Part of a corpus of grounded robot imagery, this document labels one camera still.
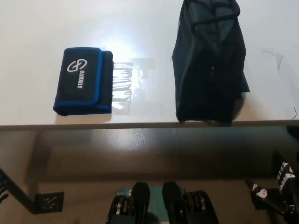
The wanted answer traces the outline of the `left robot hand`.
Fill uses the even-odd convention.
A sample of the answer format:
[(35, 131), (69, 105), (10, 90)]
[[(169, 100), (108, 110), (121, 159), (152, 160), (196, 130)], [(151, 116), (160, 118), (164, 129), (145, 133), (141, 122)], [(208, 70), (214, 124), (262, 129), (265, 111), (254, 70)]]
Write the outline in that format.
[(0, 174), (0, 203), (9, 197), (7, 193), (7, 178), (3, 173)]

